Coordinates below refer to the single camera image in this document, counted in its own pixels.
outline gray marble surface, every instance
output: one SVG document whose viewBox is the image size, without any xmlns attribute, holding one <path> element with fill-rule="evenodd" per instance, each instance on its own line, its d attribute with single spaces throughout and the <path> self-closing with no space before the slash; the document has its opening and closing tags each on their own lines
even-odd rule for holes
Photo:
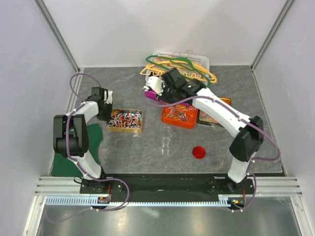
<svg viewBox="0 0 315 236">
<path fill-rule="evenodd" d="M 227 173 L 232 161 L 229 146 L 233 138 L 226 130 L 195 125 L 189 130 L 167 125 L 161 121 L 162 108 L 145 104 L 141 89 L 145 77 L 142 67 L 86 68 L 85 73 L 96 76 L 102 86 L 113 91 L 113 108 L 140 109 L 144 112 L 142 133 L 109 132 L 105 123 L 93 118 L 89 123 L 99 123 L 103 141 L 98 150 L 99 159 L 107 173 Z M 232 99 L 232 106 L 251 117 L 260 116 L 264 129 L 270 134 L 266 116 L 249 66 L 211 66 L 218 82 L 211 90 L 221 97 Z M 84 76 L 79 93 L 91 95 L 91 87 L 97 84 Z M 195 159 L 192 149 L 206 149 L 203 159 Z M 275 156 L 273 146 L 265 140 L 259 156 Z M 277 162 L 257 161 L 252 166 L 256 173 L 281 172 Z"/>
</svg>

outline purple object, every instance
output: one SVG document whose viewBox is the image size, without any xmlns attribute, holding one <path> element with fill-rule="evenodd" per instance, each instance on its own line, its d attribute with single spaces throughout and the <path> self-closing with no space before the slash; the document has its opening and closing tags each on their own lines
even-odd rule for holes
<svg viewBox="0 0 315 236">
<path fill-rule="evenodd" d="M 147 97 L 147 98 L 149 98 L 149 99 L 151 99 L 151 100 L 154 100 L 154 101 L 157 101 L 157 102 L 163 102 L 163 101 L 161 101 L 161 100 L 157 100 L 156 99 L 156 97 L 157 97 L 157 94 L 156 94 L 156 92 L 154 92 L 154 91 L 148 91 L 148 92 L 144 92 L 144 95 Z M 186 102 L 183 102 L 182 104 L 184 104 L 185 106 L 190 106 L 188 103 L 186 103 Z"/>
</svg>

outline green mat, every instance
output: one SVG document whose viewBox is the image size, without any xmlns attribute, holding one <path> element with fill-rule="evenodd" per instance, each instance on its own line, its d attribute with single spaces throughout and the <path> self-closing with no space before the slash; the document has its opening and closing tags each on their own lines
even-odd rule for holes
<svg viewBox="0 0 315 236">
<path fill-rule="evenodd" d="M 94 158 L 94 160 L 99 164 L 98 160 L 98 147 L 100 142 L 103 140 L 103 132 L 99 124 L 90 124 L 87 126 L 88 134 L 89 134 L 89 150 Z M 54 156 L 54 164 L 53 170 L 51 172 L 52 176 L 60 176 L 60 177 L 74 177 L 74 176 L 83 176 L 76 165 L 63 157 L 59 153 L 55 153 Z"/>
</svg>

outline wall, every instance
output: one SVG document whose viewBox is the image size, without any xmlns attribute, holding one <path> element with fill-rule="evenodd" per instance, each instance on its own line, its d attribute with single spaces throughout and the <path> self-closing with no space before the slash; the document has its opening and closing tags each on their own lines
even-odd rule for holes
<svg viewBox="0 0 315 236">
<path fill-rule="evenodd" d="M 70 64 L 32 0 L 0 1 L 0 228 L 22 235 L 53 154 L 53 117 L 65 112 Z"/>
<path fill-rule="evenodd" d="M 315 2 L 297 0 L 256 70 L 289 174 L 315 221 Z"/>
<path fill-rule="evenodd" d="M 249 65 L 285 0 L 45 2 L 79 66 L 111 67 L 185 50 L 211 65 Z"/>
</svg>

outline plastic basket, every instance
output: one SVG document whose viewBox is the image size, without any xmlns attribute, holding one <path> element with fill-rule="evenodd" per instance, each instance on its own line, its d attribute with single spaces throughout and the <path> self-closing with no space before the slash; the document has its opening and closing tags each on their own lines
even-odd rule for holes
<svg viewBox="0 0 315 236">
<path fill-rule="evenodd" d="M 210 62 L 209 59 L 205 56 L 199 56 L 195 54 L 187 54 L 187 53 L 179 53 L 179 52 L 154 52 L 152 55 L 158 55 L 158 56 L 173 56 L 175 58 L 184 57 L 189 59 L 192 62 L 200 63 L 205 69 L 210 69 Z"/>
</svg>

